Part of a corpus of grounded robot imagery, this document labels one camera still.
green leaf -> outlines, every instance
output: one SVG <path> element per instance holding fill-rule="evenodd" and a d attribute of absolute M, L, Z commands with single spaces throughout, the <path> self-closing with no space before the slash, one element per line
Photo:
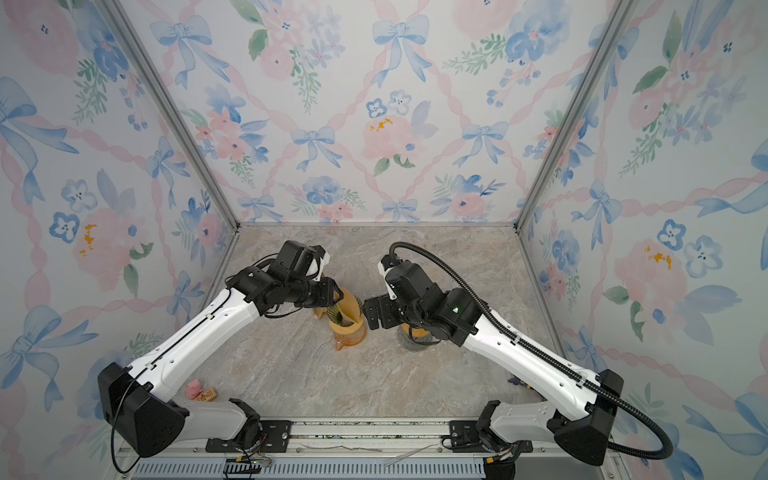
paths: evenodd
<path fill-rule="evenodd" d="M 672 18 L 670 18 L 670 24 L 667 27 L 667 34 L 664 36 L 664 43 L 661 44 L 661 54 L 669 63 L 672 63 L 672 58 L 674 58 L 677 49 L 680 47 L 682 37 L 683 26 L 680 24 L 680 17 L 677 16 L 677 12 L 672 12 Z"/>
<path fill-rule="evenodd" d="M 154 246 L 154 243 L 148 243 L 148 244 L 142 243 L 141 249 L 143 250 L 143 253 L 138 253 L 135 248 L 131 248 L 131 252 L 130 252 L 131 258 L 134 260 L 140 260 L 146 257 L 152 251 L 152 246 Z"/>
<path fill-rule="evenodd" d="M 244 20 L 251 23 L 257 23 L 259 25 L 264 25 L 264 22 L 261 20 L 261 14 L 253 5 L 253 3 L 248 2 L 248 0 L 230 0 L 230 3 L 235 8 L 235 10 L 237 10 L 237 13 L 243 17 Z"/>
<path fill-rule="evenodd" d="M 653 70 L 647 72 L 645 75 L 643 75 L 637 85 L 634 86 L 632 93 L 636 94 L 637 92 L 643 91 L 646 88 L 655 86 L 661 81 L 661 79 L 664 77 L 664 75 L 667 74 L 668 71 L 669 69 L 667 67 L 659 65 Z"/>
<path fill-rule="evenodd" d="M 248 53 L 250 53 L 250 59 L 256 60 L 257 57 L 261 55 L 261 52 L 264 51 L 267 44 L 269 44 L 269 39 L 266 36 L 266 30 L 256 30 L 248 41 Z"/>
<path fill-rule="evenodd" d="M 129 263 L 123 269 L 123 280 L 128 290 L 134 294 L 134 298 L 139 296 L 139 272 L 132 263 Z"/>
<path fill-rule="evenodd" d="M 627 289 L 621 285 L 612 286 L 608 290 L 605 290 L 603 296 L 617 305 L 624 305 L 629 300 Z"/>
<path fill-rule="evenodd" d="M 629 323 L 632 325 L 632 331 L 635 336 L 640 339 L 641 342 L 643 341 L 643 325 L 645 322 L 635 322 L 634 317 L 642 311 L 643 306 L 640 305 L 640 302 L 632 302 L 632 305 L 629 307 Z"/>
<path fill-rule="evenodd" d="M 380 158 L 379 161 L 376 162 L 376 166 L 373 168 L 373 176 L 375 177 L 387 168 L 389 168 L 389 159 L 383 157 Z"/>

wallpapered wall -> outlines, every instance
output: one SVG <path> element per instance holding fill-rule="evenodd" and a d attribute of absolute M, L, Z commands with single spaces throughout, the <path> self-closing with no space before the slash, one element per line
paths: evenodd
<path fill-rule="evenodd" d="M 123 2 L 259 222 L 514 220 L 613 4 Z"/>
<path fill-rule="evenodd" d="M 4 0 L 0 45 L 0 477 L 101 478 L 96 375 L 196 313 L 231 232 L 92 4 Z"/>
<path fill-rule="evenodd" d="M 768 478 L 766 21 L 641 0 L 526 225 L 569 356 L 621 374 L 674 442 L 627 458 L 635 479 Z M 658 448 L 626 415 L 614 434 Z"/>

orange container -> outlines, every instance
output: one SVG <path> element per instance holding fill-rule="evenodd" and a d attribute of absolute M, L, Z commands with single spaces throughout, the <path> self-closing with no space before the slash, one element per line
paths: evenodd
<path fill-rule="evenodd" d="M 368 327 L 362 315 L 362 302 L 342 287 L 344 298 L 328 309 L 328 323 L 336 341 L 334 347 L 341 350 L 344 346 L 357 345 L 366 338 Z"/>

